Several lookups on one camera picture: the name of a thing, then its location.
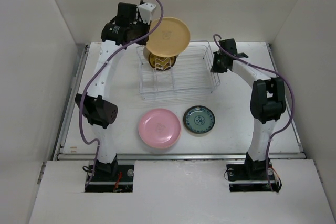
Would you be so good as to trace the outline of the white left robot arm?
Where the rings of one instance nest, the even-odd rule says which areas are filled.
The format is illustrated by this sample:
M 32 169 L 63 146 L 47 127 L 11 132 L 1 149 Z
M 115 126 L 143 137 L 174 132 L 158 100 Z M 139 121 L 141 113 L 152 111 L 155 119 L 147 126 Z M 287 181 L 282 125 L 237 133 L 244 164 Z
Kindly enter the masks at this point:
M 118 172 L 118 161 L 115 155 L 108 159 L 99 156 L 104 138 L 98 136 L 88 141 L 83 130 L 83 119 L 86 118 L 90 125 L 103 129 L 115 121 L 118 107 L 109 102 L 112 78 L 128 46 L 146 45 L 149 35 L 153 32 L 150 26 L 155 9 L 156 4 L 144 0 L 138 5 L 124 2 L 118 4 L 117 15 L 105 24 L 101 32 L 101 46 L 94 75 L 83 92 L 76 95 L 81 138 L 87 145 L 97 144 L 93 165 L 84 167 L 88 183 L 94 178 L 96 171 L 99 171 L 105 180 L 114 179 Z

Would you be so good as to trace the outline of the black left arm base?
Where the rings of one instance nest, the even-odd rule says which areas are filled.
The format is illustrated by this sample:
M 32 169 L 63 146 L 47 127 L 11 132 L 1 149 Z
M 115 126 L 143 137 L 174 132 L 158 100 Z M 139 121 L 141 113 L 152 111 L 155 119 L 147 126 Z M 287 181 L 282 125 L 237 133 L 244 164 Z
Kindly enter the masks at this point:
M 86 193 L 132 193 L 134 179 L 134 164 L 118 164 L 96 161 L 84 166 L 87 173 L 85 182 Z

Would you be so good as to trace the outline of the pink plate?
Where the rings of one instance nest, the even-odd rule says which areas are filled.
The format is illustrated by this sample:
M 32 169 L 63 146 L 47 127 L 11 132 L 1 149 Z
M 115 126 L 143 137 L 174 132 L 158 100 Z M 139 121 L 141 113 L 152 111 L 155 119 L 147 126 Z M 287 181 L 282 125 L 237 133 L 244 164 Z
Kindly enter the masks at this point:
M 182 131 L 179 118 L 175 113 L 164 108 L 147 111 L 140 118 L 138 123 L 138 133 L 143 142 L 155 133 L 165 133 L 176 130 Z

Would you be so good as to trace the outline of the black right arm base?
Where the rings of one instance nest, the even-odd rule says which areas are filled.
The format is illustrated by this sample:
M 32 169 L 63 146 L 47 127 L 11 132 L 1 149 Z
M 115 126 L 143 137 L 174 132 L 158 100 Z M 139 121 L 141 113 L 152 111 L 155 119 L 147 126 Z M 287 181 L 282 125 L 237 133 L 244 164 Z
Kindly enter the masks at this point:
M 269 162 L 266 169 L 266 160 L 248 161 L 244 163 L 228 163 L 226 175 L 231 193 L 244 192 L 280 192 L 282 181 L 275 175 Z

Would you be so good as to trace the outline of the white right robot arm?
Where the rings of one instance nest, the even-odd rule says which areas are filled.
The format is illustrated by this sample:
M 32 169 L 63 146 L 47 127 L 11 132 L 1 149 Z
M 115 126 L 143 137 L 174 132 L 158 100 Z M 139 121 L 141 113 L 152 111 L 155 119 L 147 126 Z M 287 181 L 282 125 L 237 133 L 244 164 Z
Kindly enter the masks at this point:
M 211 72 L 231 71 L 240 76 L 251 87 L 250 112 L 254 118 L 251 145 L 246 153 L 244 165 L 233 166 L 243 173 L 243 180 L 265 180 L 269 167 L 269 142 L 277 121 L 286 110 L 285 84 L 280 77 L 271 77 L 258 66 L 238 53 L 234 39 L 216 42 L 219 50 L 214 53 Z

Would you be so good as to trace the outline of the dark green plate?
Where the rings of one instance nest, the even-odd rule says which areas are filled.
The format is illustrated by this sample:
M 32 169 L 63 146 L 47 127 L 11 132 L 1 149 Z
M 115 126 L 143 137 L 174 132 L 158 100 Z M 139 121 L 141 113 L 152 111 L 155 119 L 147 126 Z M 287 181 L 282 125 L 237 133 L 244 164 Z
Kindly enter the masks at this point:
M 196 135 L 206 134 L 215 125 L 215 115 L 207 107 L 196 105 L 188 108 L 183 115 L 183 125 Z

